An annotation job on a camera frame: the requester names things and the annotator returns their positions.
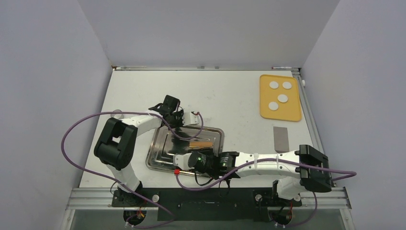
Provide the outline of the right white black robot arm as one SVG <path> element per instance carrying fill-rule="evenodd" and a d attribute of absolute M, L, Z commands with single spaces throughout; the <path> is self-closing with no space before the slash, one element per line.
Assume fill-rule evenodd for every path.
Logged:
<path fill-rule="evenodd" d="M 328 157 L 310 145 L 275 154 L 226 151 L 213 155 L 211 149 L 203 149 L 174 157 L 174 160 L 183 170 L 205 173 L 216 180 L 220 177 L 279 176 L 272 183 L 270 193 L 272 202 L 277 205 L 283 205 L 304 191 L 328 193 L 332 190 L 327 172 Z"/>

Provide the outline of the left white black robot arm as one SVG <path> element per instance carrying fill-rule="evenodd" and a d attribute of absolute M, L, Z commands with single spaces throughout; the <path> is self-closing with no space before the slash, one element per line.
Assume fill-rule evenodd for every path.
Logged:
<path fill-rule="evenodd" d="M 94 155 L 107 165 L 118 180 L 118 188 L 125 192 L 124 200 L 131 206 L 142 202 L 140 191 L 142 182 L 137 178 L 131 165 L 135 143 L 140 135 L 166 123 L 176 128 L 186 124 L 183 121 L 184 111 L 179 109 L 180 100 L 166 95 L 164 101 L 150 107 L 146 112 L 129 118 L 109 118 L 96 142 Z"/>

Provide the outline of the stainless steel tray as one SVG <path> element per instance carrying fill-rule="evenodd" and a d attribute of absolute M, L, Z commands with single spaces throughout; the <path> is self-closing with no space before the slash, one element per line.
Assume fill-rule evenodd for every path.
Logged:
<path fill-rule="evenodd" d="M 207 151 L 204 149 L 190 149 L 191 141 L 208 141 L 214 145 L 209 148 L 210 155 L 218 155 L 222 152 L 224 143 L 224 132 L 219 128 L 205 127 L 199 136 L 191 140 L 182 140 L 175 137 L 167 127 L 158 128 L 153 136 L 152 144 L 149 148 L 146 165 L 155 171 L 171 172 L 175 169 L 173 156 L 175 154 L 186 154 L 193 151 Z"/>

